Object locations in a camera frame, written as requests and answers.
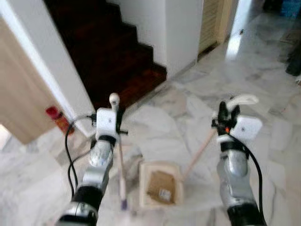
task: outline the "red object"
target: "red object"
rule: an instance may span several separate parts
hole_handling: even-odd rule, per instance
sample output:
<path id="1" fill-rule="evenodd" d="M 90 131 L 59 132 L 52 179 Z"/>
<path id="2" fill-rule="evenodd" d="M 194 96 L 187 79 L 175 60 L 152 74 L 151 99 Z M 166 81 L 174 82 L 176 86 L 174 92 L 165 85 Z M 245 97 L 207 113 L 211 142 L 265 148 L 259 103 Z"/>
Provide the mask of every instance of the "red object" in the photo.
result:
<path id="1" fill-rule="evenodd" d="M 63 133 L 66 133 L 69 127 L 69 122 L 65 118 L 62 112 L 58 111 L 55 106 L 51 106 L 46 109 L 47 115 L 55 122 Z M 74 128 L 71 128 L 69 135 L 74 132 Z"/>

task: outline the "marble floor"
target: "marble floor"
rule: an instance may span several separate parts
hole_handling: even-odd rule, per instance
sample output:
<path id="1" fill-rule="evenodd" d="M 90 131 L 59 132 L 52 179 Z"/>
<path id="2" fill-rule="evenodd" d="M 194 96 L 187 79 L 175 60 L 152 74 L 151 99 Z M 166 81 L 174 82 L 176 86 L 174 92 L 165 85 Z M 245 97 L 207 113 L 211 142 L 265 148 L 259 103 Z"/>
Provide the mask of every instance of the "marble floor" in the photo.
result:
<path id="1" fill-rule="evenodd" d="M 263 128 L 248 146 L 263 171 L 263 208 L 269 226 L 301 225 L 301 87 L 285 73 L 279 55 L 290 48 L 279 40 L 293 21 L 259 14 L 242 35 L 218 46 L 184 74 L 172 78 L 127 112 L 122 127 L 125 157 L 172 161 L 182 170 L 199 149 L 220 101 L 250 93 L 260 102 L 242 112 L 260 118 Z M 89 140 L 76 131 L 70 149 L 85 152 Z M 129 189 L 129 208 L 120 211 L 116 183 L 110 181 L 98 225 L 228 226 L 219 196 L 219 147 L 210 143 L 184 184 L 180 206 L 141 210 L 137 186 Z M 49 131 L 29 145 L 14 138 L 0 153 L 0 225 L 53 225 L 67 205 L 67 157 L 63 134 Z M 76 163 L 79 177 L 87 159 Z M 257 199 L 258 176 L 250 162 Z"/>

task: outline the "small cardboard box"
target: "small cardboard box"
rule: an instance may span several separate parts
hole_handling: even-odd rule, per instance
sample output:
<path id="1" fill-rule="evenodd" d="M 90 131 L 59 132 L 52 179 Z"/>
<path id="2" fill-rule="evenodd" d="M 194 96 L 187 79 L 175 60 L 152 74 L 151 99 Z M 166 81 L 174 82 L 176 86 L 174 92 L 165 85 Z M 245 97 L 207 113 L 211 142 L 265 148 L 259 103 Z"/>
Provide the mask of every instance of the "small cardboard box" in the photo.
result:
<path id="1" fill-rule="evenodd" d="M 174 176 L 162 171 L 151 173 L 147 194 L 163 204 L 174 204 L 175 179 Z"/>

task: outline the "wooden stair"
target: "wooden stair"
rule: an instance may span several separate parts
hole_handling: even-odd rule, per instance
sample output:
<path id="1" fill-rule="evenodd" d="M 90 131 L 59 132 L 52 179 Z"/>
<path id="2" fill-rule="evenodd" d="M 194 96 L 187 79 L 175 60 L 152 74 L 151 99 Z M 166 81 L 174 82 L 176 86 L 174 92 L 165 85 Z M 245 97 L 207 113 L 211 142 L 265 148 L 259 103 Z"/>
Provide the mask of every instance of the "wooden stair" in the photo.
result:
<path id="1" fill-rule="evenodd" d="M 128 107 L 166 80 L 153 48 L 137 41 L 118 5 L 104 0 L 44 0 L 95 107 L 117 92 Z"/>

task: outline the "white wall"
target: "white wall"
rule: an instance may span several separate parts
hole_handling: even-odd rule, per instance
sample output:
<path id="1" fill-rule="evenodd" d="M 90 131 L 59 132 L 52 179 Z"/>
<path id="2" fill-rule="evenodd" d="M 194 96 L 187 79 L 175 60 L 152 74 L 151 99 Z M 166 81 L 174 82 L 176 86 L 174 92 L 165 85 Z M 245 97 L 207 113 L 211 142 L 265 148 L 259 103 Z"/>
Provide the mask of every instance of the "white wall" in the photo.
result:
<path id="1" fill-rule="evenodd" d="M 202 0 L 166 0 L 166 52 L 172 77 L 197 59 Z"/>
<path id="2" fill-rule="evenodd" d="M 120 5 L 122 20 L 137 27 L 138 40 L 153 46 L 154 61 L 166 66 L 165 0 L 108 0 Z"/>
<path id="3" fill-rule="evenodd" d="M 138 41 L 153 46 L 154 61 L 170 78 L 198 55 L 203 0 L 109 0 L 122 20 L 137 26 Z"/>
<path id="4" fill-rule="evenodd" d="M 0 0 L 1 14 L 68 118 L 94 111 L 43 0 Z M 77 123 L 86 135 L 91 123 Z"/>

